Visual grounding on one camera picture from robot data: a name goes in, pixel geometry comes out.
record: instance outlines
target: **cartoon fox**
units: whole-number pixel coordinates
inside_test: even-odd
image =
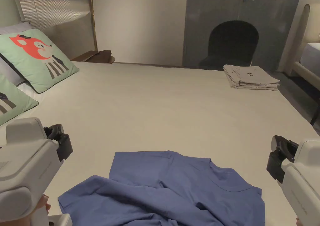
[[[63,64],[62,60],[52,55],[52,45],[48,46],[40,39],[19,34],[10,39],[16,45],[23,48],[24,51],[31,57],[42,60],[42,62],[47,66],[52,79],[69,70]]]

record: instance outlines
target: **human hand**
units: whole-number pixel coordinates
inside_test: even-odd
[[[28,216],[21,218],[21,219],[18,219],[18,220],[0,223],[0,226],[30,226],[31,216],[36,210],[38,210],[42,207],[45,207],[45,209],[47,210],[47,213],[49,213],[51,205],[48,204],[48,199],[49,199],[49,197],[44,194],[40,198],[36,208]]]
[[[299,218],[297,218],[297,226],[303,226]]]

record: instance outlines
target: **finger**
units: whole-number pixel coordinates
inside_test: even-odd
[[[49,213],[49,210],[51,209],[51,204],[46,203],[45,209],[47,210],[47,213]]]
[[[300,220],[297,220],[297,226],[303,226]]]
[[[43,196],[40,198],[40,200],[39,200],[39,202],[38,202],[38,204],[37,204],[36,209],[40,209],[40,208],[44,207],[45,204],[48,202],[48,199],[49,199],[48,196],[43,195]]]

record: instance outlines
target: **chair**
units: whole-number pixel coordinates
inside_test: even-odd
[[[223,70],[226,64],[251,66],[259,33],[244,21],[228,21],[213,29],[209,38],[208,57],[200,62],[200,69]]]

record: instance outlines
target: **brown leather item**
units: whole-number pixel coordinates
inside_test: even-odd
[[[115,58],[111,56],[110,50],[104,50],[101,52],[89,51],[72,59],[72,61],[89,63],[114,63]]]

